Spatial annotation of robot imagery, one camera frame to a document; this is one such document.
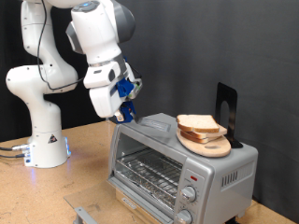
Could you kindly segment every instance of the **black bracket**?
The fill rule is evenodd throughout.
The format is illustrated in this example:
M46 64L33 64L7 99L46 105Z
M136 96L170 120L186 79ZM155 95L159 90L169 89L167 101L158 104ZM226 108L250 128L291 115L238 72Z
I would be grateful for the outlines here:
M243 145L234 139L235 114L236 114L236 102L237 102L236 90L219 82L217 88L217 100L216 100L216 112L215 112L215 120L219 124L221 122L221 106L224 101L227 102L230 110L230 118L228 121L226 138L227 140L229 140L232 148L242 148Z
M240 224L235 220L235 217L229 219L227 222L225 222L225 224Z

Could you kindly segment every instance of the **metal bracket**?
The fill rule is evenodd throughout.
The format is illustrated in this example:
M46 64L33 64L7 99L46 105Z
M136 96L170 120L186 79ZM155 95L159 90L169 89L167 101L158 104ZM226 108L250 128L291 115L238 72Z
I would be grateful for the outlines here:
M94 219L84 210L83 207L75 208L75 212L77 213L76 220L73 224L83 224L83 221L86 224L98 224Z
M221 122L221 105L223 101L227 102L230 110L230 118L228 122L226 138L230 141L232 148L242 148L243 145L234 139L236 101L237 101L236 90L219 82L217 88L217 100L216 100L216 112L215 112L215 120L217 123Z

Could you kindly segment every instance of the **wooden table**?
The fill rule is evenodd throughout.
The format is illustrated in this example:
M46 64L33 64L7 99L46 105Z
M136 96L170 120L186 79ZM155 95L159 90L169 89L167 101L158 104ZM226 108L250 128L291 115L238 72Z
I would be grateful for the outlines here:
M114 127L114 123L103 121L63 130L68 137L72 156L56 168L25 167L22 159L0 158L0 223L73 223L76 213L64 196L105 188L103 183L107 179L108 154ZM24 144L26 140L8 141L1 143L0 147ZM1 151L1 154L14 153ZM101 200L106 194L99 194L98 197ZM117 201L113 202L113 206L115 209L111 220L103 223L143 223ZM101 216L105 210L96 203L90 208L95 216ZM294 224L254 201L245 216L238 221L242 224Z

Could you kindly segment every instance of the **label sticker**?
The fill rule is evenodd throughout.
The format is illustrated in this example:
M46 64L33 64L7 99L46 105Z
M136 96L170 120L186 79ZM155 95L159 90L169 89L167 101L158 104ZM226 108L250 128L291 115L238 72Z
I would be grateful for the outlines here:
M122 198L122 201L126 204L128 204L130 207L132 207L133 209L136 209L136 206L131 203L129 200L127 200L126 198Z
M50 137L50 140L49 140L49 144L50 143L54 143L54 142L57 142L57 138L54 136L54 134Z

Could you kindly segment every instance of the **cable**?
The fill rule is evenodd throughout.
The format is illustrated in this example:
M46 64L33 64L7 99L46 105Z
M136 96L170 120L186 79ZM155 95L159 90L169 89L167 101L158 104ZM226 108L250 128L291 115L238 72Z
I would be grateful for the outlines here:
M135 69L134 67L132 67L132 65L131 64L129 64L130 65L130 67L134 70L134 71L136 71L138 74L139 74L139 77L140 78L142 78L142 75L141 75L141 73L139 73L138 71L137 71L137 69Z
M12 151L11 147L0 147L0 150L2 151Z
M39 47L40 47L41 39L42 39L42 36L43 36L43 34L44 34L44 30L45 30L46 23L47 23L47 10L46 10L46 6L45 6L45 3L44 3L44 0L41 0L41 2L42 2L42 4L43 4L44 11L45 11L45 21L44 21L43 28L42 28L42 30L41 30L41 34L40 34L39 41L38 41L38 46L37 46L37 65L38 65L38 71L39 71L40 78L41 78L44 82L46 82L46 83L48 84L49 89L52 90L52 91L57 91L57 90L60 90L60 89L65 88L65 87L69 87L69 86L72 86L72 85L75 85L75 84L79 83L80 81L82 81L82 80L84 79L84 77L81 78L81 79L79 79L79 80L77 80L76 82L67 84L67 85L65 85L65 86L58 87L58 88L52 88L52 87L50 86L49 82L46 81L46 80L43 78L43 76L41 75L40 64L39 64Z
M12 157L0 155L0 157L3 157L3 158L23 158L23 157L25 157L25 154L19 154L19 155L12 156Z

